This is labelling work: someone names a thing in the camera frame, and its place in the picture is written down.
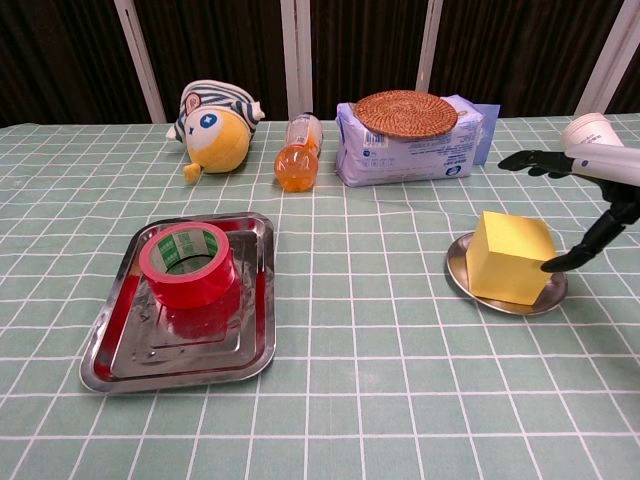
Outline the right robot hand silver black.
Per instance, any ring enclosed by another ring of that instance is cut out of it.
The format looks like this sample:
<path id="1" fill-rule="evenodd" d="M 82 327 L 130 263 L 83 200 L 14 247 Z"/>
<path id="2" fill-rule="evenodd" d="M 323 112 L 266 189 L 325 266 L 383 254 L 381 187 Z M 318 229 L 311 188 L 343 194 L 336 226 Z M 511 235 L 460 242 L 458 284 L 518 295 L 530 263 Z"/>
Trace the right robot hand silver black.
<path id="1" fill-rule="evenodd" d="M 542 264 L 547 273 L 577 269 L 639 220 L 639 150 L 598 143 L 573 145 L 565 151 L 522 150 L 498 163 L 507 171 L 526 169 L 531 176 L 576 176 L 599 186 L 610 207 L 567 253 Z"/>

